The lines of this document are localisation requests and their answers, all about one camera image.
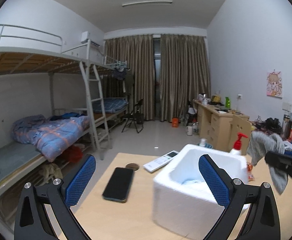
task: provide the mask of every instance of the curtain rod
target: curtain rod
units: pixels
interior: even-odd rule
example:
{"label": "curtain rod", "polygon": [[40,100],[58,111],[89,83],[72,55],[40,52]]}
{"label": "curtain rod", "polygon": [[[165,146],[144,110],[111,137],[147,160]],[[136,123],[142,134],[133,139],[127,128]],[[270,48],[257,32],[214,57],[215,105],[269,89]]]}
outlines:
{"label": "curtain rod", "polygon": [[189,35],[189,34],[176,34],[176,33],[149,33],[149,34],[135,34],[135,35],[124,35],[124,36],[118,36],[114,38],[109,38],[109,39],[103,39],[104,41],[107,40],[112,40],[112,39],[117,39],[117,38],[124,38],[124,37],[130,37],[130,36],[140,36],[140,35],[184,35],[184,36],[197,36],[197,37],[203,37],[204,39],[207,39],[207,36],[202,36],[202,35]]}

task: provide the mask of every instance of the white foam box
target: white foam box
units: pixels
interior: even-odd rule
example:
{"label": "white foam box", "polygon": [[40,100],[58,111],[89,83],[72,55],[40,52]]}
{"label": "white foam box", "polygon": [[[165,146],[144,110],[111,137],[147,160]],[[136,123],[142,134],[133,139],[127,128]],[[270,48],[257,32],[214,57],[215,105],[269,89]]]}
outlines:
{"label": "white foam box", "polygon": [[154,178],[154,222],[195,240],[206,236],[224,210],[199,172],[198,160],[204,154],[208,154],[232,179],[248,183],[245,157],[192,144],[186,145]]}

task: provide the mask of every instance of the green bottle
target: green bottle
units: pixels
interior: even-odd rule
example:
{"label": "green bottle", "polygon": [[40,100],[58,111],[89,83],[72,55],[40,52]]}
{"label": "green bottle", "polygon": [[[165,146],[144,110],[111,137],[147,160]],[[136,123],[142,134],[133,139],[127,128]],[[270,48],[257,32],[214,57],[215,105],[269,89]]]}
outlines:
{"label": "green bottle", "polygon": [[226,99],[225,107],[230,108],[230,99],[229,99],[229,97],[225,97],[225,99]]}

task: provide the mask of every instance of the ceiling light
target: ceiling light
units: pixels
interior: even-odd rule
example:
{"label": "ceiling light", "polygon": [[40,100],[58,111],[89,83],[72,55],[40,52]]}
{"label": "ceiling light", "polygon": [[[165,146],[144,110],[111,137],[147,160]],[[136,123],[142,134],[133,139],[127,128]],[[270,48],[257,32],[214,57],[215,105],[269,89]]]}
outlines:
{"label": "ceiling light", "polygon": [[132,3],[124,3],[122,4],[122,7],[131,6],[131,5],[140,5],[140,4],[162,4],[162,5],[169,5],[172,4],[173,1],[166,1],[166,0],[160,0],[160,1],[143,1],[143,2],[132,2]]}

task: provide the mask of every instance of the remote control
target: remote control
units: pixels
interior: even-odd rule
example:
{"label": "remote control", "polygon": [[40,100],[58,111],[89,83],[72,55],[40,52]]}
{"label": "remote control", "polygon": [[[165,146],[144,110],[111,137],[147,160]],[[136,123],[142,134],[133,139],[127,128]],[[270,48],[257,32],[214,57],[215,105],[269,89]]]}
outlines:
{"label": "remote control", "polygon": [[159,168],[165,166],[167,163],[169,163],[178,153],[179,152],[171,151],[171,152],[157,158],[156,160],[153,160],[149,163],[144,164],[144,168],[148,172],[152,173],[152,172],[158,170]]}

